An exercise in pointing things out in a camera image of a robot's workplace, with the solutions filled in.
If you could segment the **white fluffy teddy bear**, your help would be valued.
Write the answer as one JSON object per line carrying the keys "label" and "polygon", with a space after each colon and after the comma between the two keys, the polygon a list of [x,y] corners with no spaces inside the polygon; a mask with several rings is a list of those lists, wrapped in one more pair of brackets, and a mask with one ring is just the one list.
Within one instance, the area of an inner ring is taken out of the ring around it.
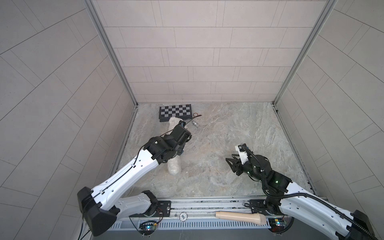
{"label": "white fluffy teddy bear", "polygon": [[[169,135],[176,135],[177,141],[180,142],[180,139],[184,140],[185,137],[182,137],[181,134],[184,132],[181,128],[177,128],[177,131],[175,134],[173,134],[173,130],[176,126],[182,126],[185,130],[186,123],[183,123],[183,120],[177,117],[171,117],[169,120]],[[168,171],[171,175],[176,176],[182,172],[181,163],[180,163],[180,156],[176,155],[174,158],[168,160]]]}

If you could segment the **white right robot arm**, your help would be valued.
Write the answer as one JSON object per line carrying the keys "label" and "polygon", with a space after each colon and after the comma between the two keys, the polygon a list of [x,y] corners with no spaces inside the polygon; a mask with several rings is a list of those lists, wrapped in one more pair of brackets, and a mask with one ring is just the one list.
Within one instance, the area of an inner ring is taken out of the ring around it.
{"label": "white right robot arm", "polygon": [[306,191],[287,176],[274,171],[267,158],[250,154],[242,162],[238,154],[227,158],[233,173],[261,182],[266,195],[263,209],[271,215],[286,215],[321,232],[331,240],[375,240],[366,214],[339,208]]}

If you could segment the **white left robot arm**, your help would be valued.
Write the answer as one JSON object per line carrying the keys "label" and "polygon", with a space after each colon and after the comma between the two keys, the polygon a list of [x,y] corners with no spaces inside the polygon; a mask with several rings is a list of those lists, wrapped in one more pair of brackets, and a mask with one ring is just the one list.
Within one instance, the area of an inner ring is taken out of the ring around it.
{"label": "white left robot arm", "polygon": [[151,191],[123,198],[123,194],[146,173],[180,156],[192,134],[186,122],[180,121],[172,130],[150,138],[138,154],[109,179],[93,187],[83,187],[77,193],[80,212],[94,237],[105,233],[114,223],[135,214],[152,215],[158,200]]}

